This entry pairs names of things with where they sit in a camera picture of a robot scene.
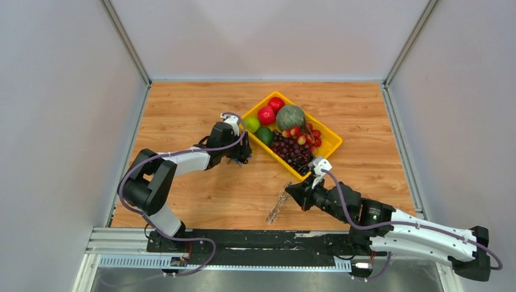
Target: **yellow plastic basket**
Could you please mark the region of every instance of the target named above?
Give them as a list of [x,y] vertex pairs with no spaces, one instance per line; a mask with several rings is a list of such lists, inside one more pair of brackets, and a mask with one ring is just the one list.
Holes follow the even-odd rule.
[[[263,108],[264,106],[267,106],[267,103],[269,100],[273,97],[279,97],[282,99],[286,105],[294,105],[294,103],[286,98],[283,94],[275,91],[269,94],[266,98],[264,98],[261,102],[259,102],[257,105],[255,105],[253,108],[251,108],[247,113],[245,113],[242,116],[242,119],[246,119],[247,117],[256,117],[258,115],[258,110]],[[305,117],[307,119],[307,122],[311,122],[314,129],[317,129],[321,131],[322,136],[322,145],[317,148],[317,154],[316,156],[323,156],[324,158],[328,158],[335,150],[342,145],[342,138],[340,138],[337,134],[335,134],[332,130],[330,130],[325,125],[321,124],[318,120],[316,120],[314,117],[312,117],[309,113],[305,112]],[[268,126],[262,126],[262,127],[268,127],[271,130],[278,130],[276,123],[273,123]],[[258,137],[256,137],[254,134],[249,133],[249,137],[252,141],[254,141],[257,145],[265,149],[267,153],[269,153],[270,156],[272,156],[278,163],[283,165],[290,173],[292,173],[293,176],[295,176],[298,180],[303,181],[310,175],[310,173],[306,174],[305,176],[301,176],[297,173],[295,169],[290,167],[283,159],[281,159],[278,155],[276,155],[267,145],[265,145]]]

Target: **cantaloupe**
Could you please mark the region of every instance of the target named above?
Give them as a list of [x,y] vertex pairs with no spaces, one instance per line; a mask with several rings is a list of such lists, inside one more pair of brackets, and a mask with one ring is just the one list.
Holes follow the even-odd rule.
[[277,112],[276,124],[280,131],[293,126],[302,127],[305,124],[305,112],[297,105],[285,105]]

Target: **floor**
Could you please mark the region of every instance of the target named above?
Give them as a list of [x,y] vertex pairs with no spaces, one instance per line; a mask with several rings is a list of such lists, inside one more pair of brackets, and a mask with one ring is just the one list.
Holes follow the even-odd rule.
[[[414,213],[377,83],[154,83],[133,158],[143,148],[157,152],[191,147],[210,133],[220,113],[243,114],[272,91],[283,93],[343,138],[329,158],[337,178],[365,198]],[[251,147],[253,158],[242,168],[223,161],[211,170],[174,178],[167,202],[187,228],[349,229],[320,210],[301,211],[291,198],[274,223],[266,223],[284,185],[297,180],[256,144]],[[334,183],[327,180],[325,186]],[[118,207],[112,226],[143,227],[145,222]]]

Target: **metal frame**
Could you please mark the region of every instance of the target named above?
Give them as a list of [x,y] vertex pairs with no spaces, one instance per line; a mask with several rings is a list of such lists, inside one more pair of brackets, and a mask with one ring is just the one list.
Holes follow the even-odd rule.
[[403,61],[405,61],[405,57],[408,55],[410,49],[412,49],[412,45],[416,42],[417,37],[421,34],[421,31],[423,31],[423,28],[425,27],[428,19],[430,19],[430,16],[434,12],[434,9],[436,8],[437,4],[439,3],[439,0],[428,0],[427,5],[423,9],[423,13],[421,13],[421,16],[417,20],[416,25],[414,26],[414,29],[410,33],[410,36],[405,42],[405,45],[403,46],[403,49],[401,50],[400,54],[396,58],[396,61],[392,65],[391,70],[389,71],[389,74],[387,74],[387,77],[385,78],[385,81],[383,84],[388,87],[391,85],[392,81],[394,80],[394,77],[396,77],[396,73],[398,73],[398,70],[400,69],[401,65],[403,64]]
[[[134,46],[132,45],[117,13],[116,9],[113,6],[111,0],[99,0],[102,4],[103,8],[106,11],[111,23],[113,24],[114,29],[116,30],[118,36],[120,37],[121,42],[124,44],[129,57],[134,63],[135,68],[138,70],[140,76],[143,81],[147,84],[147,92],[145,95],[144,102],[142,103],[142,108],[140,110],[140,115],[138,118],[138,122],[136,124],[136,128],[134,130],[134,135],[131,140],[131,147],[127,154],[127,159],[125,161],[125,167],[127,167],[132,149],[134,147],[134,140],[136,139],[136,135],[138,133],[138,128],[140,126],[140,122],[143,116],[143,112],[145,109],[145,105],[147,103],[147,98],[150,93],[150,87],[152,85],[152,80],[147,74],[142,61],[138,57]],[[425,218],[424,207],[422,204],[422,200],[420,197],[420,192],[417,187],[417,178],[414,174],[413,168],[411,166],[411,156],[410,151],[407,149],[404,140],[403,128],[400,122],[397,119],[397,109],[396,103],[393,101],[392,92],[390,90],[390,85],[392,84],[394,78],[401,65],[403,64],[405,57],[409,54],[412,46],[417,41],[418,36],[420,35],[422,29],[426,25],[428,19],[434,12],[439,0],[428,0],[427,5],[425,6],[420,18],[418,19],[414,29],[412,30],[410,36],[408,37],[403,49],[400,51],[396,61],[394,62],[391,70],[389,71],[385,80],[381,80],[378,83],[382,88],[383,99],[385,102],[385,106],[387,109],[387,113],[389,116],[389,120],[392,126],[392,131],[394,137],[396,139],[396,144],[398,147],[398,151],[400,153],[400,157],[402,159],[403,169],[405,170],[405,175],[408,181],[408,185],[410,188],[410,193],[413,199],[414,207],[416,208],[416,212],[418,217]],[[107,226],[110,225],[111,219],[113,217],[115,211],[116,198],[113,201],[113,211],[111,213],[110,221]],[[160,264],[166,263],[167,257],[174,256],[175,254],[150,254],[146,252],[147,238],[145,238],[143,233],[143,228],[94,228],[91,238],[88,243],[88,247],[86,248],[85,255],[83,258],[82,265],[77,274],[77,278],[75,280],[75,285],[73,291],[90,291],[94,282],[94,277],[96,275],[97,268],[100,266],[113,266],[115,263],[120,266],[138,266],[138,267],[147,267],[147,268],[161,268]],[[117,259],[126,260],[126,262],[118,261]],[[347,268],[347,263],[339,263],[341,266],[337,266],[335,269],[328,269],[333,271],[342,271],[342,269]],[[252,270],[260,270],[264,269],[264,267],[241,267],[241,266],[213,266],[208,267],[211,269],[252,269]],[[308,271],[310,269],[298,269],[298,267],[283,267],[284,269],[294,269],[296,271]],[[437,265],[441,284],[444,288],[445,292],[448,291],[463,291],[462,285],[458,276],[449,268],[442,265]]]
[[140,60],[140,57],[138,57],[138,54],[136,53],[136,49],[133,46],[133,43],[129,39],[129,36],[127,35],[124,26],[122,25],[122,22],[120,21],[120,18],[118,17],[118,14],[116,13],[116,9],[113,6],[113,3],[111,0],[99,0],[99,2],[102,4],[102,7],[106,11],[106,14],[108,18],[111,21],[111,24],[113,25],[113,28],[115,29],[116,33],[118,34],[118,37],[120,38],[120,41],[124,45],[127,54],[131,58],[131,61],[133,62],[134,66],[138,70],[138,73],[142,77],[143,81],[147,86],[150,86],[152,84],[152,81],[150,80],[150,77],[148,76],[147,70],[145,70],[145,67],[142,63],[142,60]]
[[[127,167],[129,167],[129,163],[131,162],[131,154],[132,154],[133,149],[134,149],[134,142],[136,141],[136,137],[138,136],[138,129],[140,129],[140,125],[142,123],[142,118],[144,116],[145,106],[147,105],[148,96],[150,94],[150,88],[151,88],[151,86],[148,85],[147,86],[147,90],[145,92],[145,96],[144,96],[143,102],[142,102],[142,106],[141,106],[141,108],[139,110],[139,114],[138,114],[138,119],[136,121],[136,125],[134,126],[134,131],[133,131],[133,135],[131,137],[130,146],[129,146],[129,149],[127,150],[127,154],[125,156],[124,166],[120,169],[119,174],[117,175],[119,180],[122,179],[122,177],[125,174],[124,170],[127,169]],[[114,193],[114,194],[118,193],[117,187],[118,187],[118,185],[115,186],[115,188],[113,189],[112,193]],[[117,195],[113,196],[113,202],[111,204],[110,214],[108,216],[108,221],[106,222],[106,225],[105,225],[106,227],[110,227],[111,223],[113,222],[114,213],[116,211],[117,199],[118,199]]]

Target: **gray wall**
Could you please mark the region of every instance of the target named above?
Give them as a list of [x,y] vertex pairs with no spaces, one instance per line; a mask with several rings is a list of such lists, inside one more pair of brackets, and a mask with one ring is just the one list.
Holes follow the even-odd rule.
[[385,78],[427,0],[113,0],[151,78]]
[[70,291],[145,86],[98,1],[1,1],[0,40],[0,290]]
[[516,280],[516,2],[443,0],[392,91],[431,220],[489,228],[505,268],[466,291]]

